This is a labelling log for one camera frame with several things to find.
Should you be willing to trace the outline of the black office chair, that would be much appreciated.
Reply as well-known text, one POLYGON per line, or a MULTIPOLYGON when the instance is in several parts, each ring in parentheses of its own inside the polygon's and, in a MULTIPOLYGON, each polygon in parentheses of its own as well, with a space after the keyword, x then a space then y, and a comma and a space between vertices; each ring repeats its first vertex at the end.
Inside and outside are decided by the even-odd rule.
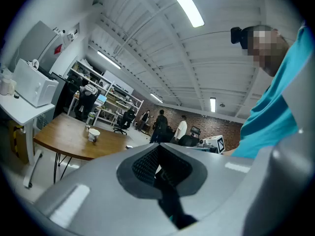
POLYGON ((191 135, 184 135, 179 141, 178 145, 185 147, 195 147, 199 143, 199 139, 197 137, 191 135))
POLYGON ((131 123, 135 119, 135 112, 133 109, 129 109, 124 112, 123 117, 120 119, 119 128, 113 128, 114 132, 120 132, 123 135, 127 135, 126 130, 130 127, 131 123))
MULTIPOLYGON (((82 80, 82 85, 85 86, 87 84, 90 84, 87 80, 82 80)), ((78 120, 85 120, 89 112, 91 111, 97 97, 99 95, 99 91, 97 95, 91 95, 91 96, 80 96, 79 94, 79 102, 77 107, 75 108, 75 118, 78 120)))

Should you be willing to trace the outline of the cardboard box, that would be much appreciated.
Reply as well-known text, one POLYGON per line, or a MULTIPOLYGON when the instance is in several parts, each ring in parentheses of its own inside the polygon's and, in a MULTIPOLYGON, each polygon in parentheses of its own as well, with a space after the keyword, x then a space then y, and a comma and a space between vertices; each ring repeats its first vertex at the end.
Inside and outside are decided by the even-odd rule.
POLYGON ((23 128, 13 120, 8 123, 10 149, 23 164, 28 164, 26 133, 23 132, 23 128))

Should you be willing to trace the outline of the white desk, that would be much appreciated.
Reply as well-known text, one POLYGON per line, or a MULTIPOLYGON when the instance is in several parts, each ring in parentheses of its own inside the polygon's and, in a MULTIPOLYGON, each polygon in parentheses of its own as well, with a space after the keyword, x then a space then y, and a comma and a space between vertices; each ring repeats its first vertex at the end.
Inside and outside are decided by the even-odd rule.
POLYGON ((33 147, 33 128, 36 118, 43 113, 53 109, 53 104, 46 104, 40 107, 35 107, 26 101, 24 98, 15 98, 13 95, 0 94, 0 107, 19 125, 24 127, 26 134, 26 145, 29 159, 29 167, 24 177, 23 185, 25 188, 31 188, 31 179, 33 172, 38 163, 39 158, 42 157, 42 150, 34 151, 33 147))

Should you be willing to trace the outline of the grey white jacket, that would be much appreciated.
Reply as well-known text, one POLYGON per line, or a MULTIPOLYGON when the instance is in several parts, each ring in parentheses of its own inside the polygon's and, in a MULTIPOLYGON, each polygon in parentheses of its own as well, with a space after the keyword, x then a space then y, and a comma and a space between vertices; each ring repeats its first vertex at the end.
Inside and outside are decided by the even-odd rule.
POLYGON ((91 95, 97 95, 98 89, 95 88, 91 84, 87 84, 85 86, 81 86, 79 89, 80 96, 91 96, 91 95))

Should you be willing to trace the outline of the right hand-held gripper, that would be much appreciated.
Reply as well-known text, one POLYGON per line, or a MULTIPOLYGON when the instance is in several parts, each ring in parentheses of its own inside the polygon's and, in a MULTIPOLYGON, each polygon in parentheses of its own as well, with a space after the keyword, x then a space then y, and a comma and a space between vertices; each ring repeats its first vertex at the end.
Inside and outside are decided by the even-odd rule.
POLYGON ((215 135, 201 139, 199 144, 203 148, 209 148, 212 152, 222 154, 225 151, 225 145, 222 135, 215 135))

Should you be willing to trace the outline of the white ceramic mug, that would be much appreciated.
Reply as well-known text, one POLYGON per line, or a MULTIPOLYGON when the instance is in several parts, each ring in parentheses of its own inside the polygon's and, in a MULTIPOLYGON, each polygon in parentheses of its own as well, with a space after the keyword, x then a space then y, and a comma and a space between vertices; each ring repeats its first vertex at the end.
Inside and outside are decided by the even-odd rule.
POLYGON ((100 132, 94 128, 89 128, 88 140, 95 143, 100 135, 100 132))

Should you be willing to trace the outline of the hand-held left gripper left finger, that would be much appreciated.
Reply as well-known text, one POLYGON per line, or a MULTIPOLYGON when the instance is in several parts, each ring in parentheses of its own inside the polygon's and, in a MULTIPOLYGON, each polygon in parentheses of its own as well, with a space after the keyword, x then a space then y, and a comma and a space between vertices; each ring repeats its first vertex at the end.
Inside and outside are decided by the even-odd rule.
POLYGON ((177 228, 157 200, 129 194, 117 179, 123 160, 147 144, 89 161, 49 187, 35 208, 56 227, 56 235, 169 236, 177 228))

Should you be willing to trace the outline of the wooden table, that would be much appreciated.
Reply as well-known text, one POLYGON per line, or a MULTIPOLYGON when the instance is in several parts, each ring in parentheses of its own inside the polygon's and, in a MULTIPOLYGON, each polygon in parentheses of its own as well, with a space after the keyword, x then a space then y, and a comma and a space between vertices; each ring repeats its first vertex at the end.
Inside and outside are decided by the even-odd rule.
POLYGON ((33 140, 56 153, 53 174, 55 183, 62 155, 69 159, 91 161, 125 150, 131 138, 101 129, 96 142, 91 142, 88 140, 88 131, 83 122, 60 114, 37 133, 33 140))

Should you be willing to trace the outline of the white microwave oven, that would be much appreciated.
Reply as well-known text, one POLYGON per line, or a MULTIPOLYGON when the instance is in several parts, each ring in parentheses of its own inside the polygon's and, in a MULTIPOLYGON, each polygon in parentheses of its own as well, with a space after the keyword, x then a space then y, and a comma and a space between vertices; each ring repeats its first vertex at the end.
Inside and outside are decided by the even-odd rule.
POLYGON ((18 60, 12 79, 16 82, 15 91, 34 107, 50 104, 59 83, 23 59, 18 60))

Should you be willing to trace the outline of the white storage shelf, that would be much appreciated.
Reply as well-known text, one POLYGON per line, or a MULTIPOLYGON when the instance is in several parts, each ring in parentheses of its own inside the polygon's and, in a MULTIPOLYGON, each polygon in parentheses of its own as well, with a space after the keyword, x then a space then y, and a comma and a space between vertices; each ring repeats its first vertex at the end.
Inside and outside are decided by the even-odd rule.
POLYGON ((95 101, 96 106, 93 110, 95 112, 94 124, 100 120, 115 127, 125 111, 133 109, 137 115, 143 104, 142 100, 116 84, 114 80, 107 79, 102 73, 78 60, 75 60, 69 66, 63 78, 69 79, 72 83, 79 79, 85 79, 94 85, 100 91, 100 94, 107 97, 104 104, 97 100, 95 101))

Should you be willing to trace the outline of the grey fridge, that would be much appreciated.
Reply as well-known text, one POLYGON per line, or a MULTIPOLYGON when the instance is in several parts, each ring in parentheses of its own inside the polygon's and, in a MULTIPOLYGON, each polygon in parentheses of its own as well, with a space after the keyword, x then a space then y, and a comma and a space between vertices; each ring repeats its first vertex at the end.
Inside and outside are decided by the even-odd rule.
POLYGON ((61 53, 54 54, 55 48, 60 44, 63 45, 63 51, 65 47, 63 37, 39 21, 22 40, 8 65, 8 69, 13 72, 19 59, 25 61, 37 59, 39 66, 50 72, 57 58, 61 55, 61 53))

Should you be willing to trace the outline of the black computer tower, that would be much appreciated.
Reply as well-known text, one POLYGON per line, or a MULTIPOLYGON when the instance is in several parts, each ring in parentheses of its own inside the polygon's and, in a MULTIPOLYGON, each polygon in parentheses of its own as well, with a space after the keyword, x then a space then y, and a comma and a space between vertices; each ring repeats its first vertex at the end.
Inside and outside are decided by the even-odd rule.
POLYGON ((66 100, 66 86, 68 84, 68 81, 54 72, 52 72, 51 75, 58 81, 58 86, 52 100, 52 104, 55 105, 53 113, 53 118, 55 118, 63 111, 66 100))

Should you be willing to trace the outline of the person's teal shirt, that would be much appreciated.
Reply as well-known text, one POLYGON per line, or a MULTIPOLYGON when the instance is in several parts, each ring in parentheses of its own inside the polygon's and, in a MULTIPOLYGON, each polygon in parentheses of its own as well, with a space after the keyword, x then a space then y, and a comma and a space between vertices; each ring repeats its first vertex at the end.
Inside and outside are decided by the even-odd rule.
POLYGON ((272 77, 270 86, 243 124, 238 147, 225 152, 225 155, 254 159, 260 149, 274 146, 281 139, 297 132, 296 120, 282 92, 314 53, 314 35, 311 28, 303 22, 295 42, 290 45, 275 77, 272 77))

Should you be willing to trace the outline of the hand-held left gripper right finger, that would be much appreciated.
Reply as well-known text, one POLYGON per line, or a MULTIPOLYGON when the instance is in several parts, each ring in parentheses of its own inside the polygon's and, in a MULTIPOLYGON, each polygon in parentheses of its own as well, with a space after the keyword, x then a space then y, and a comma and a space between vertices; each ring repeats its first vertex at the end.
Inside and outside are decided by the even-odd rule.
POLYGON ((243 181, 253 160, 161 144, 161 229, 196 229, 210 221, 243 181))

